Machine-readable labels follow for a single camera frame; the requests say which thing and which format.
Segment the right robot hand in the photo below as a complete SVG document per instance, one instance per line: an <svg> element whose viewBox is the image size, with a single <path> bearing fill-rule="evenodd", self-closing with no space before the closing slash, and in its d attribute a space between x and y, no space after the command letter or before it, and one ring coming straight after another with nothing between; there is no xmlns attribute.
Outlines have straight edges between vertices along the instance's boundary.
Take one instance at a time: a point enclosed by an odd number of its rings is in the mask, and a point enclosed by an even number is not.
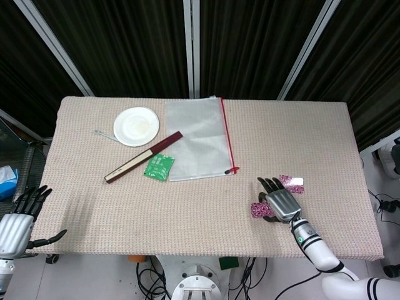
<svg viewBox="0 0 400 300"><path fill-rule="evenodd" d="M302 209L299 203L278 178L258 177L257 180L264 188L258 195L258 201L266 203L274 214L272 217L265 216L266 221L289 224L301 217Z"/></svg>

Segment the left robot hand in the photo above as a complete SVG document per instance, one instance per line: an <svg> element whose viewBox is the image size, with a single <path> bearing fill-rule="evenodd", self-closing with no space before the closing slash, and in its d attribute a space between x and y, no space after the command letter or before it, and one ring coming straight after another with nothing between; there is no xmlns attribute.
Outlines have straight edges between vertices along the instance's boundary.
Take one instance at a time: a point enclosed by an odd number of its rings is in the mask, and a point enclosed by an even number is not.
<svg viewBox="0 0 400 300"><path fill-rule="evenodd" d="M46 185L33 187L20 195L11 211L1 219L1 259L17 259L27 250L40 248L59 241L66 233L64 229L48 239L31 240L31 233L39 213L52 189Z"/></svg>

